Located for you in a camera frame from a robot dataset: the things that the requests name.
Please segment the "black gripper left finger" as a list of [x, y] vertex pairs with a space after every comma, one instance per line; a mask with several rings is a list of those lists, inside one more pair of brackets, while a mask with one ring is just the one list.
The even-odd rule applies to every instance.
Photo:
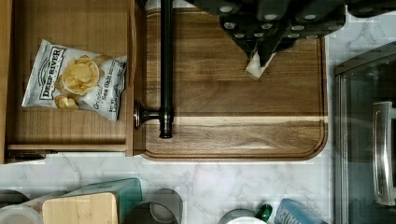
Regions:
[[219, 18], [224, 32], [251, 58], [262, 40], [261, 22], [256, 18], [258, 0], [192, 0], [202, 11]]

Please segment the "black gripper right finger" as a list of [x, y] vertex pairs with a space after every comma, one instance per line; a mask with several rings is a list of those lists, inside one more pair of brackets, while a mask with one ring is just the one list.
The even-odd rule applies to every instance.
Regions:
[[344, 0], [260, 0], [257, 19], [273, 24], [258, 47], [261, 66], [278, 51], [290, 48], [299, 38], [322, 38], [346, 22]]

